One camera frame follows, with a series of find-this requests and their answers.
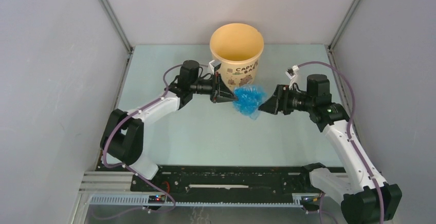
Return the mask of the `blue plastic trash bag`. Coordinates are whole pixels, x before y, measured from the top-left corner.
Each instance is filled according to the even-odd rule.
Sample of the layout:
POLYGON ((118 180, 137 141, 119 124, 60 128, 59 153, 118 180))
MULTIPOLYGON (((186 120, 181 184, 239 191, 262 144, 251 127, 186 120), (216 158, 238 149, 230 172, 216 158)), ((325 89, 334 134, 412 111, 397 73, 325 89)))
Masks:
POLYGON ((255 120, 260 115, 258 108, 266 100, 266 92, 260 85, 243 85, 234 89, 238 100, 233 101, 233 107, 240 114, 255 120))

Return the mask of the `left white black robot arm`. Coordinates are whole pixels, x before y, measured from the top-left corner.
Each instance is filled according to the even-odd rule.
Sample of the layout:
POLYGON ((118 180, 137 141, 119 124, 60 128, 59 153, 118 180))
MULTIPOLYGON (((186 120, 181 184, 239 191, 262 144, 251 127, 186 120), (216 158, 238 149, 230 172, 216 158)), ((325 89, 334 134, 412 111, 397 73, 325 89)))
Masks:
POLYGON ((208 65, 211 72, 203 75, 204 65, 186 60, 176 65, 179 74, 171 83, 164 82, 164 91, 155 100, 129 111, 113 110, 100 142, 103 165, 122 166, 143 177, 142 184, 149 191, 159 190, 162 177, 157 174, 158 165, 143 150, 144 129, 186 106, 194 95, 207 95, 212 103, 236 101, 237 96, 218 72, 220 66, 218 61, 211 61, 208 65))

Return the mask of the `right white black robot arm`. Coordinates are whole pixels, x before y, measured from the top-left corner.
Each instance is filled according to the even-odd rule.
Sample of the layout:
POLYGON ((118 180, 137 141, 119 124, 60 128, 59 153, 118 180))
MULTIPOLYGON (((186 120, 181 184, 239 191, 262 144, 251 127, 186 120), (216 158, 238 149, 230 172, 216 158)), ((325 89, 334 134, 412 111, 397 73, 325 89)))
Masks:
POLYGON ((350 124, 341 104, 332 102, 330 82, 323 74, 311 74, 306 90, 296 83, 277 85, 273 95, 259 111, 289 115, 304 111, 319 131, 330 141, 348 180, 342 180, 321 164, 305 167, 308 173, 299 178, 305 192, 319 189, 340 204, 347 223, 381 223, 392 220, 402 198, 397 184, 389 184, 370 161, 350 124))

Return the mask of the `yellow cartoon trash bin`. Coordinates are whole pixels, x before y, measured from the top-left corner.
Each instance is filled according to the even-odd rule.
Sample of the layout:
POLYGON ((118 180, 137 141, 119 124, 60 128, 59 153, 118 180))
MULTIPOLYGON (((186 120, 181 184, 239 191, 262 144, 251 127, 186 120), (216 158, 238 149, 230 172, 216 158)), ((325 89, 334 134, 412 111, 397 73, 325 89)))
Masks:
POLYGON ((264 50, 263 36, 255 27, 223 25, 212 34, 209 46, 212 58, 221 63, 218 72, 230 90, 254 82, 264 50))

